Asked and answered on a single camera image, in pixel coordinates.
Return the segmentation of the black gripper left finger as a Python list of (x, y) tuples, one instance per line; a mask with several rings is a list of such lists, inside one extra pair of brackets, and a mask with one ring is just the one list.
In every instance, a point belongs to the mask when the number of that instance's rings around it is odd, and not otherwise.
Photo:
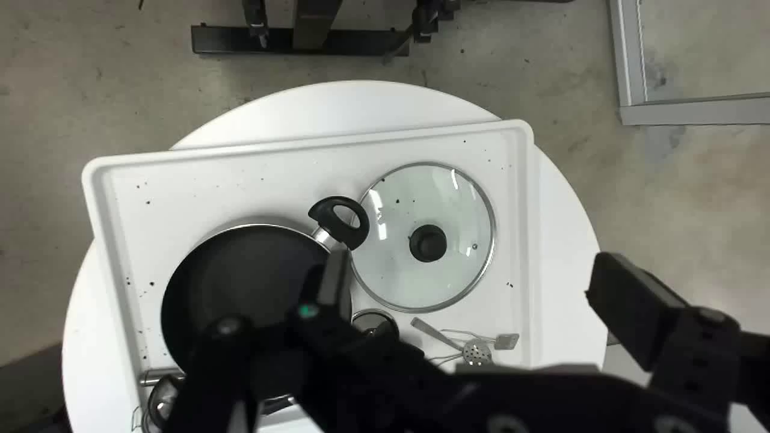
[(255, 433), (271, 396), (301, 396), (311, 348), (303, 325), (323, 328), (348, 320), (350, 254), (331, 250), (305, 271), (297, 298), (279, 320), (217, 314), (200, 333), (171, 410), (171, 433)]

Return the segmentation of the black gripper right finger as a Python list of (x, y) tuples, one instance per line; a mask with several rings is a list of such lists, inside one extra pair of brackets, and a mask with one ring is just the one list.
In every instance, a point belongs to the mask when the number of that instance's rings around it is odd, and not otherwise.
[(731, 314), (691, 306), (617, 253), (597, 253), (586, 301), (649, 372), (649, 386), (698, 407), (770, 407), (768, 336)]

